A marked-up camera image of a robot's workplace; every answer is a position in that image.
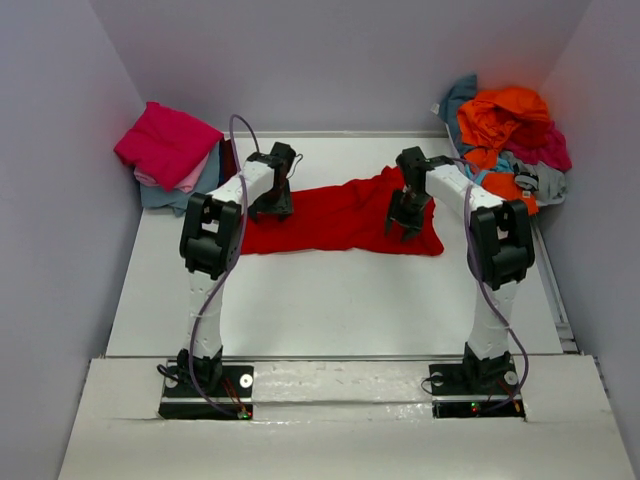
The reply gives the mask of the teal-grey t shirt in pile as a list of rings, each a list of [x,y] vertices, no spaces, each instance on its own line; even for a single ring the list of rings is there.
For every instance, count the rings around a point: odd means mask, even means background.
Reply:
[[[432,105],[431,111],[446,125],[452,136],[460,133],[458,110],[463,104],[473,100],[477,91],[477,75],[468,74],[456,80],[444,97]]]

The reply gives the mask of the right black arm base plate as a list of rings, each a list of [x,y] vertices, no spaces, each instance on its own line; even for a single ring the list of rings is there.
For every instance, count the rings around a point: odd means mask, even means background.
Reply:
[[[513,367],[506,373],[473,384],[461,363],[429,366],[421,388],[432,398],[435,419],[526,418],[518,375]]]

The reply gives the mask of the light blue t shirt in pile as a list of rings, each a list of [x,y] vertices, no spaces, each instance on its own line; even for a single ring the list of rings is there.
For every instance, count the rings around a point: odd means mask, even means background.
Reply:
[[[473,180],[478,185],[482,185],[489,174],[512,174],[514,170],[510,162],[506,158],[499,156],[495,166],[490,169],[480,169],[477,166],[472,166],[471,164],[465,163],[464,172],[470,180]]]

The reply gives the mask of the maroon folded t shirt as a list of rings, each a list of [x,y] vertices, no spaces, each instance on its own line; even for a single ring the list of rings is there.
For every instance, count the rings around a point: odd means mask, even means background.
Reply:
[[[219,179],[218,185],[222,186],[238,172],[233,147],[230,139],[223,139],[219,147]]]

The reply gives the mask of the grey t shirt in pile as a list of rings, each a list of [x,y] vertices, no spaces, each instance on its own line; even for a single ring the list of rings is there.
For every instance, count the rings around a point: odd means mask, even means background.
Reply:
[[[509,164],[514,173],[515,184],[533,194],[537,202],[544,206],[557,205],[566,199],[568,186],[561,171],[542,162],[535,165],[527,164],[511,151],[501,152],[498,158]]]

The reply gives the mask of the orange t shirt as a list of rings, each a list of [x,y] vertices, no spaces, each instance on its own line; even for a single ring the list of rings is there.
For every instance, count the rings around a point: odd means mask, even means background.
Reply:
[[[529,148],[545,145],[552,123],[546,102],[523,87],[481,91],[460,107],[457,119],[460,133],[453,139],[470,149],[462,157],[480,169],[494,167],[509,140]],[[506,200],[523,201],[531,215],[539,211],[534,197],[515,184],[513,173],[489,174],[482,186]]]

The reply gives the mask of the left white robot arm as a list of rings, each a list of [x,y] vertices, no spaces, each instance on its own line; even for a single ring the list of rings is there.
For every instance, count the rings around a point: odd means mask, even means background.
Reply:
[[[176,377],[199,394],[211,395],[222,379],[222,295],[248,222],[293,214],[288,176],[296,157],[290,145],[276,142],[268,153],[252,153],[223,185],[188,202],[179,253],[189,273],[189,331]]]

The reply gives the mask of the red t shirt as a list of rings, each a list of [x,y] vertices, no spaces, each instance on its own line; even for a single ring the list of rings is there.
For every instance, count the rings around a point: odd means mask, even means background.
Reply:
[[[417,237],[403,240],[398,225],[385,231],[392,193],[403,186],[400,170],[386,166],[368,179],[294,192],[294,213],[290,217],[280,221],[261,215],[256,222],[248,222],[241,253],[360,249],[381,254],[441,255],[444,246],[433,226],[434,202],[425,208],[424,227]]]

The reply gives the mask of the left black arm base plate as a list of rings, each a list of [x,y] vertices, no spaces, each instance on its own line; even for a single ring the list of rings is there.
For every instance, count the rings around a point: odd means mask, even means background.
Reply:
[[[253,419],[254,367],[225,364],[221,380],[213,387],[202,385],[203,397],[189,376],[179,379],[175,361],[160,364],[163,388],[158,415],[165,420],[251,421]]]

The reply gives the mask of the pink folded t shirt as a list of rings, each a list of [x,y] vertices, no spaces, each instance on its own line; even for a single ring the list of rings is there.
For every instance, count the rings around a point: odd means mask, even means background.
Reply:
[[[203,155],[197,162],[179,158],[154,167],[152,170],[135,167],[133,174],[142,186],[157,188],[164,192],[177,190],[189,193],[200,179],[208,158],[209,154]]]

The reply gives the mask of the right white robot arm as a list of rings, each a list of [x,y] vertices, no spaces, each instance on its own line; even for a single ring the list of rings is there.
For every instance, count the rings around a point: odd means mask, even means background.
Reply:
[[[535,261],[528,207],[485,190],[460,163],[428,158],[419,147],[404,149],[396,159],[403,185],[391,195],[385,230],[399,231],[402,241],[417,238],[434,200],[459,215],[477,285],[474,321],[462,360],[431,365],[427,391],[436,397],[490,396],[505,386],[515,397],[527,375],[515,369],[509,345],[519,339],[510,318],[518,287]]]

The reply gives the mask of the magenta t shirt in pile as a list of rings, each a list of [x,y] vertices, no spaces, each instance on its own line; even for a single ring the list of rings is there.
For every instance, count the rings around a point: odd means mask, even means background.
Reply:
[[[510,151],[517,159],[528,165],[544,164],[563,173],[571,170],[573,163],[568,153],[566,138],[556,128],[554,122],[546,132],[545,139],[545,145],[535,148],[509,140],[504,150]]]

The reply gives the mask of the grey-blue folded t shirt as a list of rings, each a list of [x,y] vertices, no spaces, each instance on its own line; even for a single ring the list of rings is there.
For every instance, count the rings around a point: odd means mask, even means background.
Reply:
[[[180,217],[185,213],[191,195],[215,190],[219,185],[219,176],[220,155],[219,146],[216,145],[204,160],[200,175],[190,192],[179,189],[165,191],[162,187],[139,184],[141,205],[144,209],[171,208],[174,215]]]

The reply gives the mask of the magenta folded t shirt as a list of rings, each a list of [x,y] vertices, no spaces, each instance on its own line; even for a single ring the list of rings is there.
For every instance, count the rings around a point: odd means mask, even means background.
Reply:
[[[152,170],[184,158],[197,162],[223,139],[223,133],[181,111],[148,102],[142,115],[117,142],[122,163]]]

